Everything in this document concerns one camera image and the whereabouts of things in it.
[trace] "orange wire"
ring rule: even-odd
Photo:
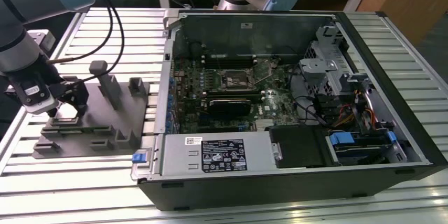
[[[370,124],[371,128],[374,129],[374,112],[370,109],[365,109],[365,111],[367,111],[370,114]]]

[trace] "metal slat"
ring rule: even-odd
[[[355,19],[350,20],[353,26],[378,26],[378,27],[385,27],[385,24],[381,20],[367,20],[367,19]]]
[[[150,10],[134,10],[134,11],[117,11],[119,17],[162,17],[163,11],[150,11]],[[109,12],[106,10],[90,10],[86,13],[86,17],[109,17]]]
[[[107,30],[102,31],[78,31],[74,38],[101,38],[107,34]],[[123,31],[123,37],[127,38],[161,38],[162,31]],[[111,31],[110,38],[121,38],[119,31]]]
[[[126,186],[134,186],[134,181],[131,181],[129,176],[129,169],[0,177],[0,194]]]
[[[86,24],[82,23],[78,27],[78,30],[103,30],[109,31],[109,24]],[[126,31],[161,31],[163,30],[162,24],[122,24],[122,29]],[[117,25],[113,25],[113,30],[119,30],[119,27]]]
[[[413,112],[427,112],[427,111],[448,111],[448,100],[443,105],[410,105]]]
[[[358,33],[382,33],[390,34],[390,29],[385,26],[355,26]]]
[[[131,162],[107,161],[107,162],[81,162],[61,164],[33,164],[33,165],[9,165],[3,169],[5,175],[25,173],[69,172],[71,170],[101,170],[101,169],[130,169]]]
[[[398,90],[426,90],[438,89],[431,80],[391,81]]]
[[[90,77],[90,74],[77,74],[77,78],[85,79],[86,77]],[[117,82],[129,82],[129,78],[134,77],[134,74],[131,73],[121,73],[115,74],[115,79]],[[158,73],[141,73],[138,74],[138,77],[141,77],[142,81],[149,81],[149,82],[158,82],[159,81],[159,74]],[[98,83],[97,79],[89,80],[86,83]]]
[[[89,64],[59,65],[57,70],[61,74],[89,73]],[[161,64],[117,64],[111,73],[150,73],[159,71]]]
[[[102,38],[74,38],[71,46],[98,46],[102,43]],[[163,46],[165,39],[162,38],[126,38],[125,46]],[[119,46],[121,38],[110,38],[105,43],[106,46]]]
[[[159,24],[162,23],[162,18],[153,17],[119,17],[122,24]],[[103,17],[89,17],[86,16],[82,20],[85,24],[109,24],[110,20]],[[118,24],[117,19],[113,18],[113,23]]]
[[[406,101],[446,100],[441,90],[399,90]]]
[[[387,72],[386,76],[390,80],[430,80],[429,75],[425,71],[399,71]]]
[[[423,125],[429,136],[448,136],[448,123]]]
[[[395,39],[363,39],[365,44],[370,46],[401,46],[399,41]]]
[[[69,47],[66,50],[67,55],[82,55],[89,53],[95,49],[95,46],[77,46],[77,47]],[[103,46],[98,51],[98,55],[111,55],[118,54],[119,52],[119,46]],[[134,55],[134,54],[162,54],[163,53],[163,47],[162,46],[126,46],[123,47],[122,54],[123,55]]]
[[[59,58],[74,58],[78,57],[79,55],[63,55]],[[113,63],[117,60],[117,55],[98,55],[93,54],[94,60],[103,60],[106,63]],[[79,64],[79,63],[90,63],[91,59],[89,58],[82,58],[78,59],[73,62],[63,63],[62,65],[66,64]],[[119,63],[159,63],[162,62],[162,55],[155,54],[155,55],[126,55],[125,57],[121,57]]]
[[[390,34],[387,30],[385,30],[385,33],[363,32],[358,34],[363,39],[394,39],[393,34]]]
[[[350,20],[379,20],[375,14],[346,14]]]
[[[365,69],[363,64],[358,61],[353,61],[355,68]],[[379,65],[385,71],[414,71],[421,70],[421,66],[415,62],[379,62]]]
[[[422,124],[427,123],[448,124],[448,112],[417,112],[414,113],[414,115]]]

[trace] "power supply label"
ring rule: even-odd
[[[205,173],[246,170],[242,139],[202,141],[201,150]]]

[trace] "blue tab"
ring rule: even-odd
[[[350,132],[335,132],[329,136],[330,144],[353,144],[353,136]]]
[[[387,137],[389,137],[389,139],[390,139],[391,142],[397,141],[397,136],[394,135],[393,131],[387,131],[386,135],[387,135]]]
[[[146,154],[145,153],[133,153],[131,163],[133,164],[143,164],[145,162],[146,162]]]
[[[334,134],[329,136],[329,141],[331,145],[337,145],[337,137],[334,136]]]

